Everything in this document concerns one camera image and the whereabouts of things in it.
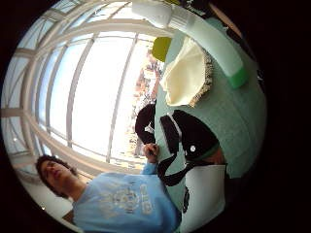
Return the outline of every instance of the glass pane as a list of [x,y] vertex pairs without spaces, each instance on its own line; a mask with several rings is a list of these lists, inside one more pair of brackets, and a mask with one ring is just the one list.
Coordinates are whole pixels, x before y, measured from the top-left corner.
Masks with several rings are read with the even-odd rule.
[[54,4],[52,8],[58,9],[63,13],[68,13],[71,9],[77,6],[77,3],[74,3],[70,0],[61,0],[60,2]]
[[9,107],[10,108],[19,108],[20,107],[20,92],[21,92],[21,85],[23,81],[24,72],[22,72],[19,76],[17,83],[14,85],[13,93],[10,95]]
[[33,132],[31,132],[31,135],[32,135],[32,138],[34,139],[35,151],[37,151],[38,155],[42,155],[42,150],[41,150],[40,141],[38,137]]
[[125,3],[126,2],[114,2],[114,3],[109,4],[108,6],[98,9],[95,12],[95,14],[87,22],[107,19],[111,14],[116,12],[118,8],[123,6]]
[[45,54],[43,55],[37,62],[36,64],[36,71],[35,71],[35,74],[34,74],[34,77],[33,77],[33,88],[31,88],[31,92],[30,92],[30,96],[31,96],[31,111],[33,114],[35,114],[36,112],[36,98],[37,98],[37,91],[38,91],[38,83],[39,83],[39,80],[40,80],[40,75],[41,73],[43,72],[42,69],[44,67],[44,64],[47,60],[47,57],[48,55]]
[[17,152],[15,143],[13,141],[14,137],[12,134],[12,129],[9,124],[9,118],[1,118],[1,129],[7,153]]
[[60,50],[54,50],[52,52],[52,56],[50,57],[48,66],[44,71],[44,75],[42,78],[41,86],[40,86],[40,94],[39,94],[39,119],[42,122],[46,122],[46,101],[47,101],[47,92],[49,88],[49,82],[52,74],[52,69],[55,65],[55,62],[59,56]]
[[47,131],[46,125],[44,125],[42,122],[39,123],[39,126],[40,126],[43,130]]
[[75,150],[76,152],[79,152],[80,154],[85,155],[85,156],[96,158],[100,161],[106,161],[106,156],[104,156],[103,154],[100,154],[98,152],[89,151],[89,150],[83,149],[83,148],[76,146],[76,145],[73,145],[72,149]]
[[22,143],[22,144],[25,144],[24,142],[24,138],[23,138],[23,134],[22,134],[22,131],[21,131],[21,125],[20,125],[20,117],[10,117],[10,121],[11,121],[11,125],[13,126],[14,128],[14,133],[16,134],[17,136],[17,140]]
[[27,31],[26,35],[19,42],[17,46],[18,48],[27,48],[31,50],[34,50],[36,48],[36,39],[39,33],[38,29],[40,28],[42,22],[43,20],[40,18],[35,21],[35,23]]
[[19,97],[21,91],[21,84],[25,67],[28,64],[29,59],[23,57],[13,57],[11,59],[8,72],[6,74],[5,83],[3,86],[2,103],[5,107],[17,108],[19,107]]
[[17,137],[17,134],[13,132],[13,142],[15,144],[16,151],[25,151],[26,148],[21,140]]
[[57,134],[54,134],[51,132],[51,136],[56,139],[59,143],[67,146],[67,140],[64,140],[62,137],[58,136]]
[[100,5],[100,6],[96,6],[90,10],[88,10],[87,12],[83,13],[80,17],[78,17],[69,28],[73,28],[73,27],[77,27],[79,25],[81,25],[91,14],[93,14],[95,11],[97,11],[98,9],[100,9],[102,6],[104,5]]
[[50,125],[64,135],[66,135],[66,115],[70,86],[85,46],[86,44],[79,44],[66,50],[52,87]]
[[45,144],[43,144],[43,151],[44,151],[45,154],[47,154],[47,155],[52,155],[51,150],[50,150]]
[[140,96],[152,91],[153,86],[149,85],[150,81],[146,80],[146,75],[144,76],[145,64],[149,62],[149,51],[152,45],[152,43],[138,41],[131,55],[114,133],[112,156],[115,158],[133,160],[132,158],[136,157],[133,161],[140,161],[140,145],[137,145],[137,135],[134,130],[136,106]]
[[107,154],[112,113],[131,39],[95,41],[79,78],[72,138],[84,148]]
[[40,37],[39,37],[39,42],[41,41],[41,39],[47,34],[47,32],[50,30],[50,28],[53,26],[53,22],[51,22],[50,20],[46,20],[45,23],[43,24],[43,27],[41,28],[42,31],[40,33]]

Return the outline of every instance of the beige cloth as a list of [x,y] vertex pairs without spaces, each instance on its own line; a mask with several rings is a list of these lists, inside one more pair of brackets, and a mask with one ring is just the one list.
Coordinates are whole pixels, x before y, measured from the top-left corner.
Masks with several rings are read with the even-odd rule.
[[175,60],[169,63],[160,84],[166,91],[169,106],[195,106],[201,95],[210,89],[211,59],[201,46],[186,37]]

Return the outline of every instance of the light blue t-shirt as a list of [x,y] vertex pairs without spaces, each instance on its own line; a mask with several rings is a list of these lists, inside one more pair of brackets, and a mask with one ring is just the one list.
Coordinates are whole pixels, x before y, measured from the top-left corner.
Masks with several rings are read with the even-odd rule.
[[171,233],[181,221],[152,163],[141,175],[100,174],[73,204],[73,212],[85,232]]

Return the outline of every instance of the white fabric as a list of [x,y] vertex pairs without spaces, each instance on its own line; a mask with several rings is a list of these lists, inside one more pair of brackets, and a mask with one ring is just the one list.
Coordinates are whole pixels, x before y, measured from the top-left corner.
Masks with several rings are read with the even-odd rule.
[[179,54],[169,63],[160,84],[166,91],[169,106],[188,105],[205,83],[204,51],[190,37],[186,37]]
[[189,233],[208,223],[225,208],[225,165],[194,167],[186,174],[188,209],[182,214],[181,233]]

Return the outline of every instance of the yellow object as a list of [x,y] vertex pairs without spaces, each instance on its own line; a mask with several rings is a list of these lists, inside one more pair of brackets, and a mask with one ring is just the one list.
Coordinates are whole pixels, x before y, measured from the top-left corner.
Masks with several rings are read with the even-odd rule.
[[154,41],[153,57],[164,62],[171,41],[172,39],[169,37],[157,37]]

